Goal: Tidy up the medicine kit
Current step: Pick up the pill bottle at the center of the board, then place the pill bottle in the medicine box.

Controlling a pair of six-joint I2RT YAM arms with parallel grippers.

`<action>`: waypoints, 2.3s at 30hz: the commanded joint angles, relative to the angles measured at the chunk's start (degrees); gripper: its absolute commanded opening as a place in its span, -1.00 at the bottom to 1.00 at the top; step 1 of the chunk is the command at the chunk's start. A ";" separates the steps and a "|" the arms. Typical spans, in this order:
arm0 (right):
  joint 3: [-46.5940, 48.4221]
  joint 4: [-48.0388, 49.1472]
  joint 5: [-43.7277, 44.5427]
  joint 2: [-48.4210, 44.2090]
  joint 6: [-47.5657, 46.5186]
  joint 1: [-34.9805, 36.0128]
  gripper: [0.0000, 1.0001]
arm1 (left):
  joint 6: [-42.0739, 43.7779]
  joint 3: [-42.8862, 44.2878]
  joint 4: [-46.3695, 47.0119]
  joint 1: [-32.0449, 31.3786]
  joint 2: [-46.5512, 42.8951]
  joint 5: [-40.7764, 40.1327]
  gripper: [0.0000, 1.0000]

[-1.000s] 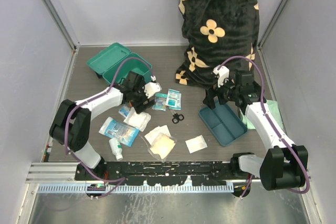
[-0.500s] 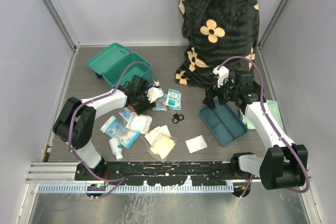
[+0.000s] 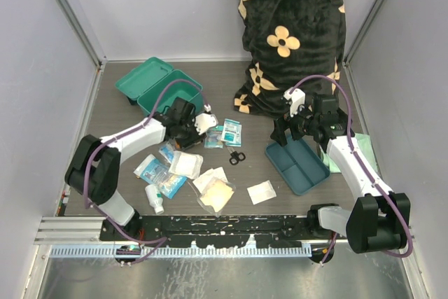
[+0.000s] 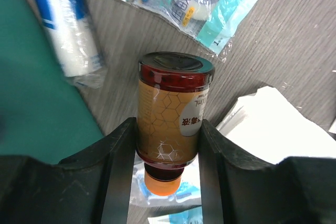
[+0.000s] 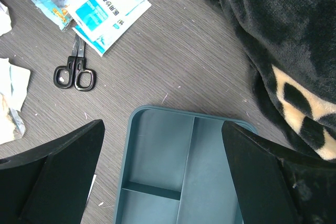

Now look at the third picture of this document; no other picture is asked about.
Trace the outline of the white plastic bottle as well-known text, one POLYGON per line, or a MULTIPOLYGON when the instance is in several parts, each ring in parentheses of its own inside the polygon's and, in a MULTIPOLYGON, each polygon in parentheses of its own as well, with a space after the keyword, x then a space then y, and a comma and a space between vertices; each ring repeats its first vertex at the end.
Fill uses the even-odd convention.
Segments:
POLYGON ((158 187, 153 184, 149 184, 145 187, 146 196, 148 198, 150 206, 155 211, 156 215, 161 215, 164 213, 165 209, 163 207, 162 194, 158 187))

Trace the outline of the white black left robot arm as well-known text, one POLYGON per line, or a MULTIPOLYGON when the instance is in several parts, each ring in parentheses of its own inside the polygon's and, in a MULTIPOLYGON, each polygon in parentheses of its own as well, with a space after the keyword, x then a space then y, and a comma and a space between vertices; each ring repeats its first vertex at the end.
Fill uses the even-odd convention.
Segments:
POLYGON ((197 117, 202 112, 202 108, 178 97, 171 106, 122 132, 101 138, 84 136, 66 170, 65 183, 115 222, 115 232, 124 240, 136 238, 140 232, 139 216, 118 192, 121 164, 167 140, 173 139, 181 148, 198 144, 204 138, 197 128, 197 117))

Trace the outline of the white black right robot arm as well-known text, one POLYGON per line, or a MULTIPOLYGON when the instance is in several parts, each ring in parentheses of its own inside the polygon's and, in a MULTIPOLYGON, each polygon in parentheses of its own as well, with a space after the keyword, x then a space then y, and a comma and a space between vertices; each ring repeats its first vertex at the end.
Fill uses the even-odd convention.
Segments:
POLYGON ((286 132, 298 141, 310 136, 337 165, 355 199, 348 211, 337 204, 315 204, 307 213, 314 238, 329 232, 347 238, 355 253, 382 251, 404 258, 411 254, 410 199, 395 193, 372 168, 351 128, 351 112, 330 95, 307 96, 300 89, 283 94, 287 112, 274 121, 272 140, 284 147, 286 132))

